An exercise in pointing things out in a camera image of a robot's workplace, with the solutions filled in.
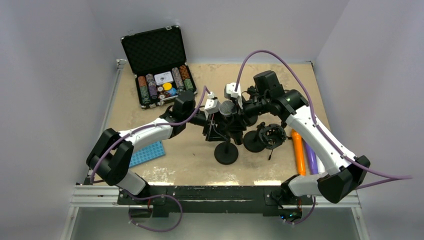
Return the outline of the black clip round base stand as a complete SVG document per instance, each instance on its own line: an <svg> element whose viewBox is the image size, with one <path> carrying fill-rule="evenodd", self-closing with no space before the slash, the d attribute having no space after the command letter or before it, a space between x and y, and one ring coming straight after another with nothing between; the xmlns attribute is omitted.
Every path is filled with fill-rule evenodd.
<svg viewBox="0 0 424 240"><path fill-rule="evenodd" d="M249 100L262 99L264 97L264 95L257 89L256 85L248 87L247 93L249 94Z"/></svg>

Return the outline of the orange microphone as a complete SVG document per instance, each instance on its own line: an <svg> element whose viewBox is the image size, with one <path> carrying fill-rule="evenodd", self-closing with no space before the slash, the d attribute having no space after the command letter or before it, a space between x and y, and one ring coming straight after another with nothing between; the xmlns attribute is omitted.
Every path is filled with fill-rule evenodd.
<svg viewBox="0 0 424 240"><path fill-rule="evenodd" d="M294 129L291 130L293 149L296 161L297 173L301 176L306 175L306 164L304 158L304 149L301 135Z"/></svg>

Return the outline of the black tripod shock mount stand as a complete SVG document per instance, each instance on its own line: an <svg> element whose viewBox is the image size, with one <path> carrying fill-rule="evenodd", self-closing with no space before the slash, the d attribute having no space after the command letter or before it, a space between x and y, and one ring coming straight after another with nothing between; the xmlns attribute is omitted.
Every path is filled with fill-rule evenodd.
<svg viewBox="0 0 424 240"><path fill-rule="evenodd" d="M270 154L268 160L272 158L274 149L280 147L287 139L291 140L292 137L287 136L285 128L279 124L271 123L266 126L266 138L268 149Z"/></svg>

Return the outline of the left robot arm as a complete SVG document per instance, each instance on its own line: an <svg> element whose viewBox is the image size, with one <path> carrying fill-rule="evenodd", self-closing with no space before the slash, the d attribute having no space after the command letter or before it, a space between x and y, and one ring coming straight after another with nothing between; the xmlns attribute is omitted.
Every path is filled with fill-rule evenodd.
<svg viewBox="0 0 424 240"><path fill-rule="evenodd" d="M93 183L95 175L98 175L108 185L129 192L130 199L136 204L146 203L149 184L130 169L133 153L175 137L186 128L187 123L205 125L208 117L219 111L220 102L208 89L204 89L201 97L206 99L203 111L200 110L202 104L196 104L194 93L183 91L173 105L151 123L130 130L104 130L86 160L92 170L90 182Z"/></svg>

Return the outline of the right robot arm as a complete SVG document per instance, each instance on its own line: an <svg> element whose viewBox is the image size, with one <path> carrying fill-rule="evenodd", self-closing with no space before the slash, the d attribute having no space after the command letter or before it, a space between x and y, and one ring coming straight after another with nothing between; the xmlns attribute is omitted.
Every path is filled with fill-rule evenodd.
<svg viewBox="0 0 424 240"><path fill-rule="evenodd" d="M337 204L361 185L371 165L366 156L357 157L343 147L313 112L313 106L298 90L285 90L274 71L267 70L253 77L252 99L243 101L238 83L228 83L225 98L248 118L270 113L280 118L305 140L319 157L324 173L294 175L281 185L280 196L288 204L305 195L317 195Z"/></svg>

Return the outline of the black silver-head microphone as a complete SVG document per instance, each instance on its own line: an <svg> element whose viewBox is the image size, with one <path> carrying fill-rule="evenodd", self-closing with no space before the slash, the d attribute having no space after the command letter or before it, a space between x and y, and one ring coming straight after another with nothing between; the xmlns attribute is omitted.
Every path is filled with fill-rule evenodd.
<svg viewBox="0 0 424 240"><path fill-rule="evenodd" d="M234 103L231 100L226 100L221 103L219 107L219 114L222 115L230 115L230 124L234 123L236 120L235 117L235 109L234 109Z"/></svg>

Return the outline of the purple microphone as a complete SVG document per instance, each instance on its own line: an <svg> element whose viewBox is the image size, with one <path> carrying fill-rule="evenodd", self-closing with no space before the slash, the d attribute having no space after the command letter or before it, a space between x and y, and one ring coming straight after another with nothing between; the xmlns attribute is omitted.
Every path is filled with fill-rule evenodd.
<svg viewBox="0 0 424 240"><path fill-rule="evenodd" d="M319 173L316 154L306 141L303 141L303 143L306 150L309 171L312 175L316 175Z"/></svg>

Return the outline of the white microphone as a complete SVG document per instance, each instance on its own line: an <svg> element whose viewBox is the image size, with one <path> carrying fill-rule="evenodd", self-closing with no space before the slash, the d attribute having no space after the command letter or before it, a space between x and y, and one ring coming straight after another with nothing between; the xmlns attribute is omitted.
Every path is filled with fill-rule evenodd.
<svg viewBox="0 0 424 240"><path fill-rule="evenodd" d="M323 162L321 161L321 159L317 155L315 155L315 158L316 158L318 173L319 174L324 173L326 171L326 169L325 169Z"/></svg>

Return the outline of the black shock mount round stand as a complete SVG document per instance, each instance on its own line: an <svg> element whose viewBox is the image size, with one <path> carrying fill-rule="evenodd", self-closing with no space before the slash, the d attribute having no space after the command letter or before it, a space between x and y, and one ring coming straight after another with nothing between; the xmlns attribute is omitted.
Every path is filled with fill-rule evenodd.
<svg viewBox="0 0 424 240"><path fill-rule="evenodd" d="M261 122L256 126L256 130L247 132L243 137L244 147L252 153L259 153L265 149L268 149L267 137L266 137L267 125L265 122Z"/></svg>

